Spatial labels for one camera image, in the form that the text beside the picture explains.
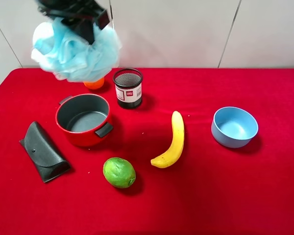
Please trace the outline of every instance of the green lime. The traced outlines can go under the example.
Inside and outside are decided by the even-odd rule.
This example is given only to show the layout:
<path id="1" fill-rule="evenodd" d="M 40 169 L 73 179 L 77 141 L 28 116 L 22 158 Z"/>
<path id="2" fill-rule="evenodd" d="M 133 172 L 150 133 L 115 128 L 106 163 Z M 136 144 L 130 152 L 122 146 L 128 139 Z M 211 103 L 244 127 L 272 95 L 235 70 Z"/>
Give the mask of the green lime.
<path id="1" fill-rule="evenodd" d="M 135 179 L 135 170 L 131 163 L 122 158 L 110 158 L 103 165 L 106 180 L 117 188 L 130 187 Z"/>

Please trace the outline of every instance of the black pot handle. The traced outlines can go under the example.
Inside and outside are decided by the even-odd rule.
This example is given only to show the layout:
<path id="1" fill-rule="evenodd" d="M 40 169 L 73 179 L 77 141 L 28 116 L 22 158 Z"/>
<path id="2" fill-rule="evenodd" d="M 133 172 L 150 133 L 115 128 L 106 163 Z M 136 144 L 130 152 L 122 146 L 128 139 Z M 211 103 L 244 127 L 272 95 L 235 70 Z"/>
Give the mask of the black pot handle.
<path id="1" fill-rule="evenodd" d="M 73 96 L 68 96 L 66 97 L 65 99 L 62 99 L 60 102 L 59 102 L 59 105 L 63 104 L 65 101 L 67 101 L 68 99 L 72 98 Z"/>
<path id="2" fill-rule="evenodd" d="M 96 130 L 95 133 L 100 137 L 103 138 L 106 135 L 108 135 L 110 133 L 110 131 L 113 130 L 113 126 L 110 123 L 106 123 L 104 124 L 104 126 L 102 128 L 100 128 L 99 130 Z"/>

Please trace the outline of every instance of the orange fruit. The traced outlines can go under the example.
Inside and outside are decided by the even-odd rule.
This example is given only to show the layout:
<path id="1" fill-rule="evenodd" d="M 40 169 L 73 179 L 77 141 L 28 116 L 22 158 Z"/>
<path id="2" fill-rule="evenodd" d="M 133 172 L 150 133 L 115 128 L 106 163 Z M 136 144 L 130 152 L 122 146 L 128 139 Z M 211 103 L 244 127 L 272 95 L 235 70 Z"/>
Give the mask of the orange fruit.
<path id="1" fill-rule="evenodd" d="M 99 79 L 96 82 L 84 82 L 85 87 L 87 87 L 90 90 L 96 90 L 103 86 L 104 84 L 104 77 Z"/>

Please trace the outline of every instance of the blue bowl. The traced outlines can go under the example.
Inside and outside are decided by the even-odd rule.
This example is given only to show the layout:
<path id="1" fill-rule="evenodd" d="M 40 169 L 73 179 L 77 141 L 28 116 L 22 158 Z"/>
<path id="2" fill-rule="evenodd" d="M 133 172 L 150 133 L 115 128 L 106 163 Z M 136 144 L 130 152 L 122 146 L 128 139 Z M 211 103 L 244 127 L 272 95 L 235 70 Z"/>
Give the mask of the blue bowl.
<path id="1" fill-rule="evenodd" d="M 248 144 L 258 132 L 256 119 L 243 109 L 224 107 L 216 111 L 211 125 L 216 141 L 229 148 Z"/>

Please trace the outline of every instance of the banana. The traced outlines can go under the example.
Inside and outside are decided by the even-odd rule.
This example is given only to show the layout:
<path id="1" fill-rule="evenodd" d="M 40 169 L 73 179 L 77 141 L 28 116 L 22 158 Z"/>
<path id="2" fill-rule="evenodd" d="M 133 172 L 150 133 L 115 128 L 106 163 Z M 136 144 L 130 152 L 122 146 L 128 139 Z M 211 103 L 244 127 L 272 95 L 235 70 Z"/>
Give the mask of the banana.
<path id="1" fill-rule="evenodd" d="M 172 114 L 173 138 L 171 146 L 166 152 L 152 159 L 150 162 L 158 168 L 166 168 L 174 164 L 181 156 L 184 146 L 184 122 L 178 111 Z"/>

